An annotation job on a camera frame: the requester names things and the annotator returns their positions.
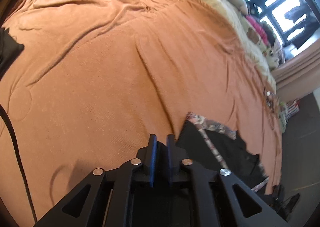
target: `beige curtain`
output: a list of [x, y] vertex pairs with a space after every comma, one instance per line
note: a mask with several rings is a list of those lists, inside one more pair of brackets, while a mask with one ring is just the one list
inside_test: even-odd
[[302, 98], [320, 87], [320, 39], [272, 71], [282, 101]]

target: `silver rivet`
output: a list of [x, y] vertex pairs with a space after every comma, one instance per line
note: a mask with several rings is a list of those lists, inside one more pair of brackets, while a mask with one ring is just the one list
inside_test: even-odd
[[231, 171], [229, 169], [223, 168], [220, 170], [220, 174], [227, 176], [231, 174]]
[[188, 158], [182, 161], [182, 164], [184, 164], [185, 166], [190, 166], [192, 165], [192, 163], [193, 163], [192, 159], [188, 159]]
[[96, 168], [94, 171], [92, 171], [94, 175], [101, 175], [103, 173], [103, 169]]
[[141, 160], [138, 158], [134, 158], [131, 160], [131, 164], [133, 165], [139, 165], [141, 163]]

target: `orange blanket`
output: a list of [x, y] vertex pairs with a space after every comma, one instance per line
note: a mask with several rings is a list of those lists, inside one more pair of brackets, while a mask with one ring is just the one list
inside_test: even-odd
[[[188, 112], [239, 130], [281, 174], [281, 134], [231, 25], [200, 0], [20, 0], [6, 20], [25, 50], [0, 81], [38, 218], [95, 167], [134, 158], [154, 133], [178, 137]], [[0, 122], [0, 197], [32, 226]]]

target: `floor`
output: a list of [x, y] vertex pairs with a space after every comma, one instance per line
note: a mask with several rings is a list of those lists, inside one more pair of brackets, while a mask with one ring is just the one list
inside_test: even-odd
[[283, 134], [282, 184], [286, 197], [300, 192], [291, 227], [303, 227], [320, 202], [320, 111], [311, 93], [301, 99], [300, 111]]

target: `black cable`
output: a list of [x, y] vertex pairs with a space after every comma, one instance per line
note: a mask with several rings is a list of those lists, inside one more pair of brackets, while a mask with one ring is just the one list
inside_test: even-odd
[[10, 121], [7, 113], [6, 113], [6, 111], [4, 110], [4, 108], [2, 107], [1, 104], [0, 104], [0, 116], [3, 119], [5, 125], [7, 126], [7, 129], [9, 131], [9, 134], [10, 134], [10, 137], [11, 137], [11, 140], [12, 140], [12, 144], [13, 144], [13, 148], [14, 148], [14, 153], [16, 155], [17, 163], [18, 163], [18, 166], [19, 166], [19, 169], [20, 169], [20, 173], [21, 173], [21, 176], [22, 176], [22, 179], [23, 179], [24, 188], [26, 189], [26, 193], [27, 193], [29, 204], [30, 204], [32, 216], [33, 216], [33, 219], [35, 220], [35, 223], [36, 223], [38, 220], [37, 220], [35, 208], [33, 207], [33, 203], [32, 203], [32, 199], [31, 199], [31, 194], [30, 194], [30, 190], [29, 190], [26, 174], [25, 174], [24, 169], [23, 169], [23, 165], [22, 165], [22, 161], [21, 161], [21, 157], [20, 157], [20, 153], [19, 153], [16, 134], [14, 133], [13, 126], [11, 124], [11, 121]]

